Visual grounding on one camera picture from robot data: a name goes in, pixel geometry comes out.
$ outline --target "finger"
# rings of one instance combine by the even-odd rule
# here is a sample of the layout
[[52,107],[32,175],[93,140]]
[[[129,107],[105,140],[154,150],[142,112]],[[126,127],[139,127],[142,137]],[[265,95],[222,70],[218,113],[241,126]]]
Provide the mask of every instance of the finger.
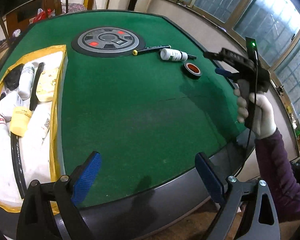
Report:
[[242,97],[238,97],[237,106],[242,107],[242,108],[246,108],[247,107],[247,101]]
[[[250,93],[249,99],[251,102],[254,103],[254,93]],[[256,105],[259,106],[262,109],[262,114],[264,115],[272,115],[273,114],[273,108],[271,103],[269,102],[268,98],[266,98],[263,94],[257,94],[257,101]]]
[[237,97],[239,97],[240,96],[240,90],[237,88],[237,89],[234,89],[233,90],[233,94],[235,95],[235,96],[237,96]]
[[238,112],[239,116],[242,116],[244,119],[246,119],[248,117],[248,110],[246,108],[238,107],[237,112]]
[[238,115],[237,120],[239,123],[244,123],[244,118],[240,115]]

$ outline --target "metal screw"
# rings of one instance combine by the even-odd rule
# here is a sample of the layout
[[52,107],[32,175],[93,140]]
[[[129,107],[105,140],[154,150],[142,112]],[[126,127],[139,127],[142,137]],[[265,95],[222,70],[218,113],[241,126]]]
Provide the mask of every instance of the metal screw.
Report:
[[236,181],[237,181],[237,178],[234,177],[234,176],[229,176],[228,180],[229,180],[230,182],[236,182]]
[[267,185],[267,183],[264,180],[260,180],[259,184],[263,187],[265,187]]
[[68,179],[69,179],[69,176],[68,176],[68,175],[63,175],[63,176],[60,178],[60,180],[61,180],[62,182],[68,181]]
[[38,181],[36,179],[34,179],[33,181],[31,181],[30,185],[31,186],[35,186],[38,184]]

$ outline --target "gloved hand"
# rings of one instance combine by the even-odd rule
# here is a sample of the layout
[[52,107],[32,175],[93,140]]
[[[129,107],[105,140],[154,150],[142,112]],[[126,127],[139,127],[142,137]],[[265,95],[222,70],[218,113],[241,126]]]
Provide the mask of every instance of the gloved hand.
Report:
[[[245,119],[248,117],[248,110],[246,109],[247,102],[240,96],[240,90],[235,89],[234,95],[238,97],[238,122],[244,123]],[[254,93],[249,96],[251,102],[254,103]],[[271,103],[265,95],[257,93],[257,106],[261,108],[262,117],[260,120],[260,133],[256,133],[256,129],[252,126],[252,131],[255,133],[257,139],[267,138],[274,134],[277,126],[274,123],[274,113]]]

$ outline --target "green table surface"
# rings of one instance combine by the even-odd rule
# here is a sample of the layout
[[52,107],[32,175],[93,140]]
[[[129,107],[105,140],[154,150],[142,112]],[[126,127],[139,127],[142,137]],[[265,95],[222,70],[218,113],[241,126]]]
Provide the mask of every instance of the green table surface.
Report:
[[[192,62],[202,77],[188,78],[181,62],[162,61],[158,53],[99,58],[72,49],[76,35],[99,26],[131,30],[147,47],[171,45],[196,55]],[[193,168],[196,153],[212,156],[245,129],[236,121],[229,83],[193,41],[161,17],[103,11],[39,22],[9,56],[0,78],[24,54],[61,44],[68,52],[61,109],[66,173],[93,150],[103,162],[84,207],[163,184]]]

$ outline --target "person's arm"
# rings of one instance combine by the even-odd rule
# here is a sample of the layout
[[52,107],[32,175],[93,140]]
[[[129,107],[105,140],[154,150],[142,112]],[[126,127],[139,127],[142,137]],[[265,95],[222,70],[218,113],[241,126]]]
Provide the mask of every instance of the person's arm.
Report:
[[[239,90],[234,94],[239,97],[238,121],[243,123],[248,117],[247,102],[240,97]],[[250,94],[250,100],[254,102],[254,94]],[[282,135],[275,125],[272,105],[266,96],[257,94],[257,106],[262,110],[260,134],[256,134],[255,141],[260,176],[269,186],[279,221],[300,219],[300,185],[293,176]]]

